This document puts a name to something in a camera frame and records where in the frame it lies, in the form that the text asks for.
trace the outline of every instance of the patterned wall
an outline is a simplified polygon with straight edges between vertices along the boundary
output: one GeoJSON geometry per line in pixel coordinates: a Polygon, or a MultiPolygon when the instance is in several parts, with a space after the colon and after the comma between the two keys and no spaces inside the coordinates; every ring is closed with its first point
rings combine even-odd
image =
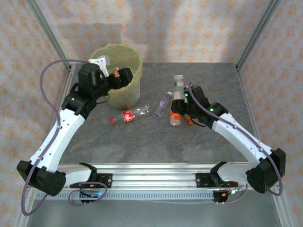
{"type": "MultiPolygon", "coordinates": [[[[24,184],[16,171],[45,139],[53,113],[39,88],[43,67],[58,59],[24,0],[0,1],[0,226],[12,226],[24,184]]],[[[45,75],[46,94],[58,98],[64,67],[45,75]]]]}
{"type": "Polygon", "coordinates": [[[284,185],[303,223],[303,2],[281,1],[241,72],[261,139],[286,152],[284,185]]]}
{"type": "Polygon", "coordinates": [[[145,62],[236,62],[270,0],[37,0],[68,58],[107,43],[145,62]]]}

